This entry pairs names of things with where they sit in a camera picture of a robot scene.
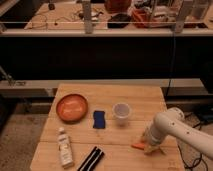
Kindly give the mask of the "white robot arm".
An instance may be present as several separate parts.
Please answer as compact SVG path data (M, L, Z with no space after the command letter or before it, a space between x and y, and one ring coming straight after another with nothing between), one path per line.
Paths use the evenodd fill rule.
M141 136L144 153L151 154L170 135L213 160L213 136L184 123L184 113L177 107L157 113Z

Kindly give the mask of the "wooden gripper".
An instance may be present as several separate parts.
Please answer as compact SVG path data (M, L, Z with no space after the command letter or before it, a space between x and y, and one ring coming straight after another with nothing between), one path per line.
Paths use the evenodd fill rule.
M149 155L160 147L163 140L164 136L162 134L146 130L140 136L139 142L145 144L144 153Z

